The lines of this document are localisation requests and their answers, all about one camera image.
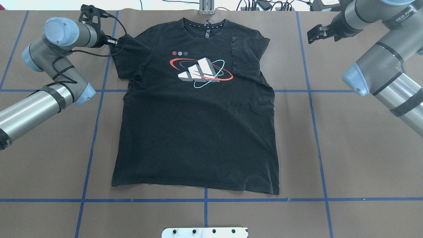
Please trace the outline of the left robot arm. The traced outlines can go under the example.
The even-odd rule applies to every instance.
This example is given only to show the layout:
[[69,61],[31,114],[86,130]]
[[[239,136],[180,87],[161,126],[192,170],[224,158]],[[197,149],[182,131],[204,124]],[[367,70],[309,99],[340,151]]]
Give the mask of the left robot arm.
[[23,62],[35,72],[45,72],[53,82],[22,101],[1,111],[1,150],[24,134],[62,112],[71,104],[82,105],[96,91],[68,60],[75,47],[118,46],[119,40],[105,35],[100,23],[89,18],[75,22],[69,18],[50,18],[44,33],[22,53]]

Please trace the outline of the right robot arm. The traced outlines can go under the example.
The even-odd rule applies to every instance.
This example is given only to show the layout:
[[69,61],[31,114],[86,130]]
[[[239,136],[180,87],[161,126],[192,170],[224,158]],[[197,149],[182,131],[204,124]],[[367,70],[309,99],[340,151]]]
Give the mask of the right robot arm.
[[422,135],[422,86],[402,70],[403,63],[422,54],[421,0],[341,0],[341,10],[327,26],[308,31],[308,43],[353,37],[381,21],[388,32],[342,75],[360,96],[373,95],[397,118]]

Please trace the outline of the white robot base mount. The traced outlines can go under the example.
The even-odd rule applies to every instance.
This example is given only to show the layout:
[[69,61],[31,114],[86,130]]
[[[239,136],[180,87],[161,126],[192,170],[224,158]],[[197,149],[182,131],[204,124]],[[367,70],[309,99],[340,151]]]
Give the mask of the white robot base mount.
[[166,228],[162,238],[249,238],[247,227]]

